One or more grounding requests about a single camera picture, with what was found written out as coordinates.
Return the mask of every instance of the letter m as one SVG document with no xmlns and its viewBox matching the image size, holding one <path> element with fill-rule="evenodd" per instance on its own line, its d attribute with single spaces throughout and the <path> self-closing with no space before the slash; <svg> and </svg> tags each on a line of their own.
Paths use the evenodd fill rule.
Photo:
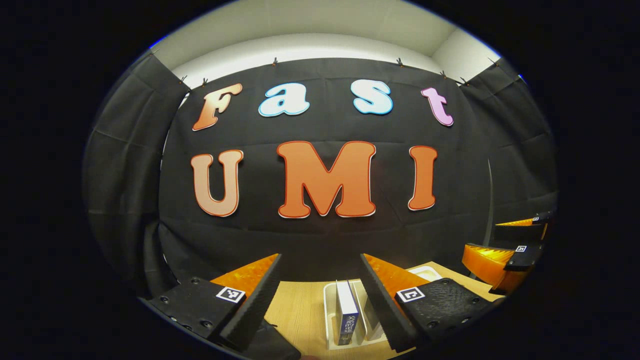
<svg viewBox="0 0 640 360">
<path fill-rule="evenodd" d="M 321 216 L 331 206 L 342 188 L 342 202 L 335 212 L 341 217 L 368 217 L 376 212 L 369 190 L 371 158 L 376 147 L 368 142 L 348 142 L 342 146 L 331 170 L 327 171 L 311 143 L 285 142 L 278 146 L 285 161 L 285 201 L 278 213 L 284 218 L 306 218 L 311 208 L 305 205 L 307 190 Z"/>
</svg>

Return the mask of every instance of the white wall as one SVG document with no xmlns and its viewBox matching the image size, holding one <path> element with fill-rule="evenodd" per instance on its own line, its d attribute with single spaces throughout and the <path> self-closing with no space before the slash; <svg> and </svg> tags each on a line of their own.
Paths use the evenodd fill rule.
<svg viewBox="0 0 640 360">
<path fill-rule="evenodd" d="M 430 57 L 398 45 L 351 35 L 319 33 L 279 35 L 241 42 L 195 58 L 172 71 L 178 78 L 188 75 L 184 83 L 193 88 L 201 85 L 203 78 L 212 81 L 273 63 L 275 57 L 278 63 L 313 58 L 361 58 L 396 63 L 400 58 L 407 66 L 431 72 L 442 71 Z"/>
<path fill-rule="evenodd" d="M 469 80 L 488 68 L 500 55 L 487 45 L 458 28 L 436 50 L 433 59 L 441 66 L 448 78 L 462 82 Z"/>
</svg>

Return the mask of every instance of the pink letter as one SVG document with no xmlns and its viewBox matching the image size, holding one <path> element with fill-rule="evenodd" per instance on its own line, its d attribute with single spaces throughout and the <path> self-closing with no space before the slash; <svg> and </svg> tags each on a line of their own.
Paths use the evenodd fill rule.
<svg viewBox="0 0 640 360">
<path fill-rule="evenodd" d="M 453 125 L 453 117 L 451 117 L 451 115 L 447 115 L 444 112 L 444 107 L 442 106 L 442 104 L 447 103 L 447 99 L 438 95 L 438 92 L 434 88 L 424 89 L 420 94 L 429 99 L 429 105 L 431 105 L 433 116 L 438 119 L 439 123 L 444 126 Z"/>
</svg>

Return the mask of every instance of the light blue letter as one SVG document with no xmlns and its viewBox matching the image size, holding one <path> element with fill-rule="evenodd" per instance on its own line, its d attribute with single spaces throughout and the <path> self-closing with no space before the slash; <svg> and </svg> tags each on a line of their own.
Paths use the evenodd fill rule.
<svg viewBox="0 0 640 360">
<path fill-rule="evenodd" d="M 298 83 L 287 83 L 270 88 L 266 94 L 269 99 L 260 104 L 258 112 L 264 117 L 278 116 L 281 113 L 287 115 L 299 115 L 309 109 L 309 103 L 305 101 L 307 88 Z"/>
<path fill-rule="evenodd" d="M 387 96 L 391 89 L 382 81 L 356 80 L 351 84 L 351 92 L 357 96 L 353 106 L 363 114 L 384 115 L 394 107 L 393 100 Z"/>
</svg>

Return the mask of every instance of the word fast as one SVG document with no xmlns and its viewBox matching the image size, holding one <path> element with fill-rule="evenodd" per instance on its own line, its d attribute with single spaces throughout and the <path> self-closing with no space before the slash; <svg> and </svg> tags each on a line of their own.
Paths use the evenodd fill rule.
<svg viewBox="0 0 640 360">
<path fill-rule="evenodd" d="M 200 118 L 193 125 L 193 131 L 199 131 L 215 125 L 218 122 L 216 110 L 223 113 L 229 102 L 231 95 L 240 94 L 242 92 L 242 84 L 235 84 L 208 93 L 205 97 L 205 103 L 200 113 Z M 356 80 L 351 84 L 351 92 L 357 96 L 353 100 L 353 106 L 363 114 L 384 115 L 389 113 L 394 107 L 393 100 L 389 97 L 391 89 L 381 81 L 375 80 Z M 444 111 L 443 104 L 447 100 L 438 95 L 434 88 L 426 88 L 420 91 L 420 94 L 429 99 L 429 105 L 433 115 L 444 126 L 453 125 L 453 117 L 447 115 Z M 263 117 L 274 117 L 282 113 L 287 115 L 299 115 L 307 111 L 311 104 L 305 100 L 307 88 L 299 83 L 286 83 L 275 86 L 267 90 L 264 94 L 267 99 L 258 107 L 258 113 Z"/>
</svg>

